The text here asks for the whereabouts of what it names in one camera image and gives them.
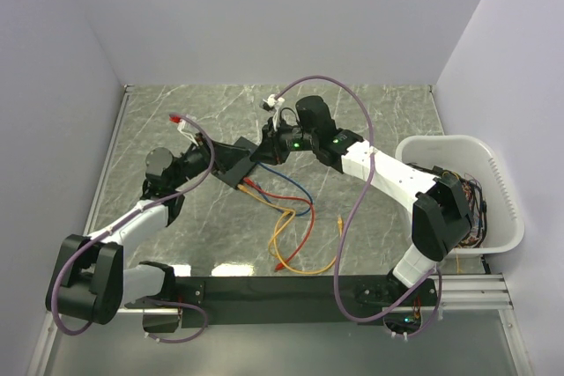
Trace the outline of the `black network switch box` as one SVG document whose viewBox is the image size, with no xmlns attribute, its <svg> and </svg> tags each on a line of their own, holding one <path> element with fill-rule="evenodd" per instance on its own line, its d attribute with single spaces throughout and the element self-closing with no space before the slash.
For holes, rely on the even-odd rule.
<svg viewBox="0 0 564 376">
<path fill-rule="evenodd" d="M 257 145 L 247 138 L 240 136 L 235 141 L 234 146 L 246 150 L 246 156 L 237 159 L 225 172 L 217 171 L 214 176 L 227 184 L 230 188 L 237 189 L 237 187 L 243 183 L 243 179 L 248 177 L 257 166 L 256 162 L 250 160 L 250 156 L 255 152 Z"/>
</svg>

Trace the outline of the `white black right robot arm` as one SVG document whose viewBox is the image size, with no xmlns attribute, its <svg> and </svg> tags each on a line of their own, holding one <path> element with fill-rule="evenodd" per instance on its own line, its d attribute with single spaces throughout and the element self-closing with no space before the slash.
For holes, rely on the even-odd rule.
<svg viewBox="0 0 564 376">
<path fill-rule="evenodd" d="M 389 273 L 388 294 L 399 305 L 419 293 L 418 281 L 463 240 L 473 227 L 461 181 L 408 166 L 377 150 L 362 136 L 339 128 L 319 96 L 296 103 L 297 122 L 282 117 L 284 101 L 271 95 L 262 103 L 272 116 L 251 155 L 254 162 L 281 165 L 294 151 L 311 151 L 337 172 L 369 182 L 396 201 L 411 221 L 412 243 Z"/>
</svg>

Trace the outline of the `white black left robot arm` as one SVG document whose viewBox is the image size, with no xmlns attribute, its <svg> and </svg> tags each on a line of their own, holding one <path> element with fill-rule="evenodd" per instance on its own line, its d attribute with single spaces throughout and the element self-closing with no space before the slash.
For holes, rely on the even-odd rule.
<svg viewBox="0 0 564 376">
<path fill-rule="evenodd" d="M 229 175 L 255 150 L 250 141 L 207 142 L 198 134 L 175 156 L 164 147 L 145 158 L 142 195 L 134 207 L 105 228 L 89 235 L 72 234 L 59 249 L 45 305 L 54 318 L 69 316 L 87 325 L 109 323 L 118 309 L 148 298 L 158 307 L 177 295 L 174 269 L 158 262 L 140 262 L 127 269 L 126 258 L 180 215 L 188 181 L 200 184 L 210 174 Z"/>
</svg>

